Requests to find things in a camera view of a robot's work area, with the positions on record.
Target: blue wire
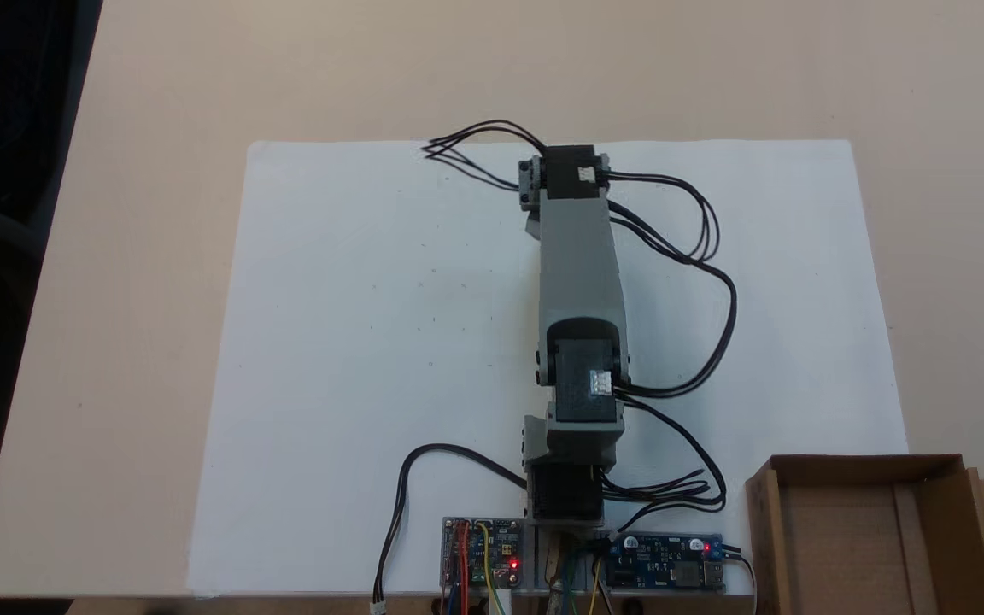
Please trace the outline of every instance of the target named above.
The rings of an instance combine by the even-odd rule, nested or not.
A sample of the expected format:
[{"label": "blue wire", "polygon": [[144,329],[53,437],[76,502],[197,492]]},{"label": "blue wire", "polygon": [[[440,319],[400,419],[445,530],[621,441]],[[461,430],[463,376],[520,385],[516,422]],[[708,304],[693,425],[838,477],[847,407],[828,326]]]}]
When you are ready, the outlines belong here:
[{"label": "blue wire", "polygon": [[450,598],[446,600],[446,612],[442,612],[441,615],[454,615],[454,591],[457,588],[458,585],[450,585]]}]

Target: cardboard box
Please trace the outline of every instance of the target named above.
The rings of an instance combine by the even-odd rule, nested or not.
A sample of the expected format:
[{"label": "cardboard box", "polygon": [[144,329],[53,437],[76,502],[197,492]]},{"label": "cardboard box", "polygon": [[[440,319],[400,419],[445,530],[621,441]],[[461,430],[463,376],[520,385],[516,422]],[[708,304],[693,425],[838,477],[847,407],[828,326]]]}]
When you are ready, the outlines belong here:
[{"label": "cardboard box", "polygon": [[777,455],[747,506],[758,614],[984,614],[984,480],[960,455]]}]

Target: wooden table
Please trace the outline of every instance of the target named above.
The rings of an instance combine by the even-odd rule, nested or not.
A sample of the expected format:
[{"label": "wooden table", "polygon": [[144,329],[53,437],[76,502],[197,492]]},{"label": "wooden table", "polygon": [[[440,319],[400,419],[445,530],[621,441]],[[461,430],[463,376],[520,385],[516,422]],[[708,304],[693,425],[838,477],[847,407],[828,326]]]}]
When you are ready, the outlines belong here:
[{"label": "wooden table", "polygon": [[249,144],[488,117],[852,140],[911,448],[984,475],[984,1],[108,0],[0,459],[0,595],[187,591]]}]

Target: green wire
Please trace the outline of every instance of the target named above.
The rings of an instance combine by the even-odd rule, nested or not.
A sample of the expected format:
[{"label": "green wire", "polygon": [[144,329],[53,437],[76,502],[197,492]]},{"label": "green wire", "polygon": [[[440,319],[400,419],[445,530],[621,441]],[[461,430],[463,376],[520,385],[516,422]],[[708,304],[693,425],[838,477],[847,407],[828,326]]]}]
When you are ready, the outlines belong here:
[{"label": "green wire", "polygon": [[567,583],[564,584],[564,600],[567,600],[567,603],[571,607],[571,615],[579,615],[579,611],[575,610],[575,596],[571,595],[571,584],[575,582],[574,564],[569,564],[569,569],[567,569]]},{"label": "green wire", "polygon": [[503,605],[500,604],[500,596],[495,591],[492,592],[492,600],[495,600],[495,607],[500,611],[500,615],[504,615]]}]

